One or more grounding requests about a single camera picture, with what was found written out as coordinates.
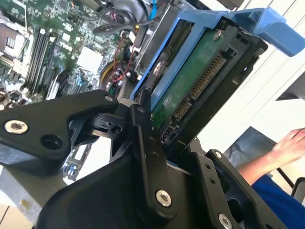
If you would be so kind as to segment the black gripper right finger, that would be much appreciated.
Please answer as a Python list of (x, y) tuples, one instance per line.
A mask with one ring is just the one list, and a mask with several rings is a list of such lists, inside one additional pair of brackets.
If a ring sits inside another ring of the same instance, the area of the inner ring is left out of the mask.
[(260, 229), (253, 189), (216, 151), (190, 152), (200, 219), (205, 229)]

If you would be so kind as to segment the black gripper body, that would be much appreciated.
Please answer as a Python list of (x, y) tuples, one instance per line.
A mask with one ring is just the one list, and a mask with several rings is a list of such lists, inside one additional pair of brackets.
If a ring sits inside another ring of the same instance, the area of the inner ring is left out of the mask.
[(190, 173), (168, 166), (178, 211), (169, 223), (145, 221), (138, 209), (133, 158), (123, 157), (57, 193), (38, 218), (40, 229), (212, 229), (195, 200)]

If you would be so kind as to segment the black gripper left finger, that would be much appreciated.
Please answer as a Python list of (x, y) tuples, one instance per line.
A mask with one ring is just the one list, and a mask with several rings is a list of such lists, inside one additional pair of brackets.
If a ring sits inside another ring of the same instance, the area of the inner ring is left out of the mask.
[(139, 103), (118, 102), (108, 92), (68, 95), (0, 113), (0, 162), (39, 176), (59, 173), (69, 153), (103, 136), (110, 161), (135, 159), (139, 207), (145, 216), (172, 219), (177, 204), (158, 134), (150, 122), (151, 94)]

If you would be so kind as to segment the person hand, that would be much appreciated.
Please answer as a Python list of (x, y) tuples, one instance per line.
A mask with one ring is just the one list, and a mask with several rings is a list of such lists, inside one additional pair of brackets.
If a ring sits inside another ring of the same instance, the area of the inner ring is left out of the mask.
[(272, 149), (272, 156), (280, 164), (286, 165), (305, 155), (305, 129), (292, 130)]

